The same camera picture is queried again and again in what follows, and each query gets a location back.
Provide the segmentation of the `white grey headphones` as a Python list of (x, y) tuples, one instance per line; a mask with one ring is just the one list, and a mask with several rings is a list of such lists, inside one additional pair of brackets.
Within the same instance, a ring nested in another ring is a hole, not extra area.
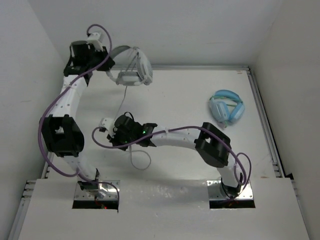
[(106, 72), (106, 75), (117, 85), (123, 85), (126, 87), (150, 85), (153, 82), (152, 65), (147, 56), (139, 47), (121, 45), (114, 48), (110, 52), (109, 56), (113, 60), (125, 51), (130, 51), (129, 56), (133, 55), (131, 61), (129, 62), (125, 70), (121, 70), (118, 73), (117, 77), (113, 77), (110, 70)]

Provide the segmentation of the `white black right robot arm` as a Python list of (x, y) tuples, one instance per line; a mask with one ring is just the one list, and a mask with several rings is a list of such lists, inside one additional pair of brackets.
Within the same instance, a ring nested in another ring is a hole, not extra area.
[(145, 148), (170, 146), (195, 150), (207, 165), (218, 170), (221, 189), (228, 198), (237, 197), (247, 181), (246, 174), (237, 170), (238, 157), (232, 152), (230, 138), (209, 122), (201, 127), (165, 128), (156, 123), (139, 123), (123, 114), (115, 120), (104, 119), (102, 125), (113, 148), (123, 151), (135, 144)]

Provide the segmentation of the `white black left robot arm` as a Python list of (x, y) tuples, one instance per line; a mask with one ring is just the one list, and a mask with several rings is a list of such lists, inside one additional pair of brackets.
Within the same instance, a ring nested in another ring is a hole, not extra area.
[(83, 153), (85, 137), (76, 122), (80, 98), (89, 85), (95, 70), (110, 70), (115, 62), (100, 40), (78, 40), (69, 46), (69, 60), (63, 70), (63, 84), (58, 97), (48, 106), (39, 121), (38, 143), (42, 149), (55, 154), (67, 163), (74, 173), (50, 167), (65, 177), (78, 177), (83, 191), (101, 190), (103, 181), (99, 171)]

